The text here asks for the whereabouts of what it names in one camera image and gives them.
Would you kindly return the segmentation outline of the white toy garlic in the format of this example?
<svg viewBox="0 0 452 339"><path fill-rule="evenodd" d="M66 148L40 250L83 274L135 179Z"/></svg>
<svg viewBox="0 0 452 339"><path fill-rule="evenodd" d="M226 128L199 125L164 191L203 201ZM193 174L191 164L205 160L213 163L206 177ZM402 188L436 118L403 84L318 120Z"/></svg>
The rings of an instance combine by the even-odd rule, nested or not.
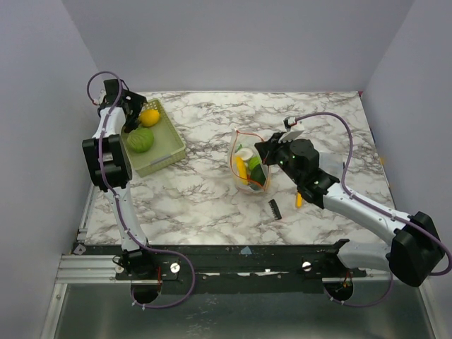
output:
<svg viewBox="0 0 452 339"><path fill-rule="evenodd" d="M240 157L244 162L249 161L250 159L252 159L252 157L254 157L254 152L252 149L250 148L240 148L235 155L237 157Z"/></svg>

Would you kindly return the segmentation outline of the clear zip top bag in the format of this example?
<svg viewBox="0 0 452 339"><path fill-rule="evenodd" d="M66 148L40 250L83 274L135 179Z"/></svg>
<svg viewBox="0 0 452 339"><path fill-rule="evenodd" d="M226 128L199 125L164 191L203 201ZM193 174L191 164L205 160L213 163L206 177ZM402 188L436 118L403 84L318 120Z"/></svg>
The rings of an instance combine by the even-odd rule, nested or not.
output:
<svg viewBox="0 0 452 339"><path fill-rule="evenodd" d="M246 194L262 194L270 185L270 168L255 145L264 139L250 131L233 130L227 164L234 186Z"/></svg>

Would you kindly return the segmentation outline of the small yellow toy pepper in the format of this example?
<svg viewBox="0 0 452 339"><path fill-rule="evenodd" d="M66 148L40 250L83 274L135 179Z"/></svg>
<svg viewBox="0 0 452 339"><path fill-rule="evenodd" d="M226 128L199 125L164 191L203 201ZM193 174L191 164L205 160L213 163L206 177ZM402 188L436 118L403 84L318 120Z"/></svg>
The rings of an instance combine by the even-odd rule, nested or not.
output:
<svg viewBox="0 0 452 339"><path fill-rule="evenodd" d="M239 173L239 178L247 184L247 170L246 170L246 164L245 161L240 156L237 156L235 158L237 170Z"/></svg>

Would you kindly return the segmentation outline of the green plastic basket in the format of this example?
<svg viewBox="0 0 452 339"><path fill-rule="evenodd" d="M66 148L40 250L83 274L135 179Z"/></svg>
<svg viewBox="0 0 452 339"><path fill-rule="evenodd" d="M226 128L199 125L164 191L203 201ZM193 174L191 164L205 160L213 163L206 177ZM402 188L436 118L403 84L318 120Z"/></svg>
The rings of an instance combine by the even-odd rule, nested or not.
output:
<svg viewBox="0 0 452 339"><path fill-rule="evenodd" d="M149 128L154 136L154 143L149 150L142 153L132 150L127 144L129 134L125 129L121 131L121 139L131 166L140 177L148 176L186 157L186 144L161 102L152 99L144 104L143 110L146 109L155 109L160 113L159 122Z"/></svg>

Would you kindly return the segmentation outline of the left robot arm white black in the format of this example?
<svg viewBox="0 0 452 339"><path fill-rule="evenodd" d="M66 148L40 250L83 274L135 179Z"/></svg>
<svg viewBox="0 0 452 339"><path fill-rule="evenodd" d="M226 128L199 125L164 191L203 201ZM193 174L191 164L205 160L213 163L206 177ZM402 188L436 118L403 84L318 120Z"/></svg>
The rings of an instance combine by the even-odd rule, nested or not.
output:
<svg viewBox="0 0 452 339"><path fill-rule="evenodd" d="M82 149L91 181L104 192L120 231L121 253L114 262L128 276L148 279L155 274L157 263L146 250L148 239L133 207L132 167L121 139L123 131L138 128L138 115L147 100L117 77L105 80L104 87L100 98L91 100L100 123L95 134L82 142Z"/></svg>

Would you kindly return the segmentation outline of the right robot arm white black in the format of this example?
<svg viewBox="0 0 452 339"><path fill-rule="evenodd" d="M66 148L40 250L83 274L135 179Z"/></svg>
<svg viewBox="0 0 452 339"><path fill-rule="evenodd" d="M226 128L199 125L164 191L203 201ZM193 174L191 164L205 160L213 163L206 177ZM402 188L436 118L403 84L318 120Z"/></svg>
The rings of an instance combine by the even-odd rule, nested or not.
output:
<svg viewBox="0 0 452 339"><path fill-rule="evenodd" d="M369 267L387 270L406 285L418 287L444 257L446 251L429 215L403 213L351 191L319 167L320 154L310 140L278 132L254 146L263 164L277 165L304 201L338 213L383 240L382 246L346 242L324 261L330 275Z"/></svg>

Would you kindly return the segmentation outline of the orange toy fruit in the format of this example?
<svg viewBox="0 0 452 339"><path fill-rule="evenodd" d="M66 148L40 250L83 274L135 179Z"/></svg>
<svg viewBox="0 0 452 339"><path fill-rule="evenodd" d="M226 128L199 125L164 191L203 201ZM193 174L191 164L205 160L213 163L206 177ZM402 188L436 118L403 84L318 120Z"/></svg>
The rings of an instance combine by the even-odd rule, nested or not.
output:
<svg viewBox="0 0 452 339"><path fill-rule="evenodd" d="M148 128L156 125L160 120L160 113L156 109L143 110L139 115L139 121L142 126Z"/></svg>

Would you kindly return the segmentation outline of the clear plastic screw box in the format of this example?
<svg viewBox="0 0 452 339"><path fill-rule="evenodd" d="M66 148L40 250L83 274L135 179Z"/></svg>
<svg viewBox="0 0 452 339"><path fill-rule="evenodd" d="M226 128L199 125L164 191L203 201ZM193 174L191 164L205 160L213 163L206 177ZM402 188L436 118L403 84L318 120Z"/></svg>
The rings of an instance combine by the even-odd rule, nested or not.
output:
<svg viewBox="0 0 452 339"><path fill-rule="evenodd" d="M325 173L330 174L336 178L341 178L345 162L341 155L320 152L319 153L319 168Z"/></svg>

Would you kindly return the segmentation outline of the green toy cabbage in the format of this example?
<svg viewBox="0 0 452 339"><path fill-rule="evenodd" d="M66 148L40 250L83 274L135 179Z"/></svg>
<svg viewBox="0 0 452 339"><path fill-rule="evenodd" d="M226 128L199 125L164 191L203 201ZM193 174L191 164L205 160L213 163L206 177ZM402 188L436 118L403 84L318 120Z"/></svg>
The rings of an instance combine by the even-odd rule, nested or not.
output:
<svg viewBox="0 0 452 339"><path fill-rule="evenodd" d="M135 129L128 135L126 142L133 152L144 153L153 146L154 134L147 128Z"/></svg>

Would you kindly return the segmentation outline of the black bit holder strip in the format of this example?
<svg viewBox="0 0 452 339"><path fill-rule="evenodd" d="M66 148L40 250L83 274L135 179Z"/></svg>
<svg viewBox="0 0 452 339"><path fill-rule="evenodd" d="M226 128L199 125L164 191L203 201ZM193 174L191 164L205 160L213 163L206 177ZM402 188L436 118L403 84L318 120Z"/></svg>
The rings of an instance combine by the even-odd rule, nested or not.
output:
<svg viewBox="0 0 452 339"><path fill-rule="evenodd" d="M276 203L276 201L274 199L269 200L268 202L270 209L272 210L273 213L273 217L276 220L281 220L282 219L282 215L280 213L280 209L278 207L278 204Z"/></svg>

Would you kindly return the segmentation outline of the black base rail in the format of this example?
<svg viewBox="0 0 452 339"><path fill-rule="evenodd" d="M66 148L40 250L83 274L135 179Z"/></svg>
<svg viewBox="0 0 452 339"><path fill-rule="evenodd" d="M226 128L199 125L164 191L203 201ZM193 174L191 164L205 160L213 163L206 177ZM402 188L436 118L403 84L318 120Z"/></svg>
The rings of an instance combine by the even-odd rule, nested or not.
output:
<svg viewBox="0 0 452 339"><path fill-rule="evenodd" d="M116 279L136 294L321 293L323 280L363 278L337 257L344 245L156 246L114 256Z"/></svg>

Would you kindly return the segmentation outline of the aluminium extrusion rail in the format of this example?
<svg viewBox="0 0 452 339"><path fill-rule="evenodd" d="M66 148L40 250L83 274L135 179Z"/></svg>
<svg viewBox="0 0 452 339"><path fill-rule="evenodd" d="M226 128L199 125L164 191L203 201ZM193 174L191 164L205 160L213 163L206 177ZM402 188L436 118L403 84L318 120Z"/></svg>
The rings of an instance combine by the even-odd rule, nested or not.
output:
<svg viewBox="0 0 452 339"><path fill-rule="evenodd" d="M389 262L383 254L368 253L329 254L324 250L307 252L305 249L191 247L189 254L153 254L150 259L154 269L142 276L128 276L114 259L117 256L89 255L63 256L57 278L71 282L77 279L90 281L136 281L156 283L177 280L183 275L233 278L295 274L307 280L342 278L347 272L354 277L364 277L368 272L388 272Z"/></svg>

